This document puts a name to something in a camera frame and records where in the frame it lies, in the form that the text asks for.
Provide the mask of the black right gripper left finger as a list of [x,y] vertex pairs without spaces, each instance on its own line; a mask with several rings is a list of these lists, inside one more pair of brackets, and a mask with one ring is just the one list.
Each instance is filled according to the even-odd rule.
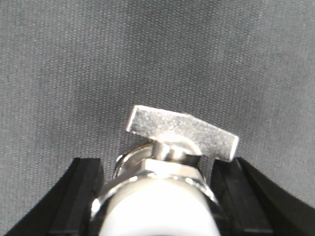
[[92,202],[102,185],[99,158],[74,158],[59,181],[7,235],[88,235]]

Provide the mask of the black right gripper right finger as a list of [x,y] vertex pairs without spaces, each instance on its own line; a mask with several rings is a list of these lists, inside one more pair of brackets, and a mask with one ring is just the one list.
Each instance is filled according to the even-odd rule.
[[211,189],[222,236],[313,236],[315,209],[271,181],[243,158],[216,160]]

